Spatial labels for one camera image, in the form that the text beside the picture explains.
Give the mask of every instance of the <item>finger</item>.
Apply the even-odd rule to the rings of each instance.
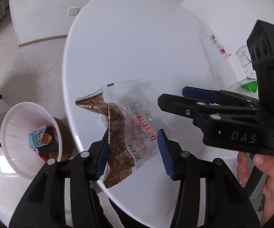
[[[238,163],[238,169],[244,168],[247,166],[247,158],[244,152],[239,152],[237,154],[237,163]]]
[[[253,162],[260,171],[274,179],[274,156],[256,154]]]
[[[240,169],[238,169],[237,167],[236,172],[237,172],[237,180],[240,184],[247,182],[247,180],[249,179],[249,171],[247,167],[240,168]]]

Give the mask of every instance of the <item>white plastic bowl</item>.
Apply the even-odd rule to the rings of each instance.
[[[1,127],[1,145],[4,155],[17,174],[33,179],[45,164],[28,146],[28,135],[43,125],[55,127],[59,142],[58,161],[62,158],[62,137],[56,120],[40,105],[22,102],[6,114]]]

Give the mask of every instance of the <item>white round table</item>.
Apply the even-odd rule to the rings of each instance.
[[[211,88],[211,67],[224,58],[212,34],[174,0],[90,1],[70,29],[63,57],[64,103],[79,150],[101,140],[106,127],[98,114],[77,107],[77,98],[108,83],[137,78],[157,92],[153,102],[162,93],[180,95],[185,86]],[[235,170],[237,152],[205,146],[201,130],[190,119],[163,116],[183,150],[208,161],[223,158]],[[149,227],[170,226],[179,182],[166,175],[160,155],[109,189],[102,179],[98,184],[137,221]],[[205,193],[202,198],[200,222]]]

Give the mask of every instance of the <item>camera lens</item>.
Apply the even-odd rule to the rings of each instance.
[[[254,54],[255,54],[255,57],[258,61],[260,61],[260,50],[257,46],[257,44],[254,45]]]
[[[264,53],[264,56],[267,57],[268,55],[268,49],[265,40],[262,39],[260,46],[262,47],[262,51]]]
[[[254,62],[254,53],[253,53],[253,51],[250,51],[250,57],[251,57],[251,61]]]

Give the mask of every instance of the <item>electrical outlet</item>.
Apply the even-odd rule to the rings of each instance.
[[[68,8],[68,15],[69,16],[76,16],[79,12],[79,8],[78,7],[70,7]]]

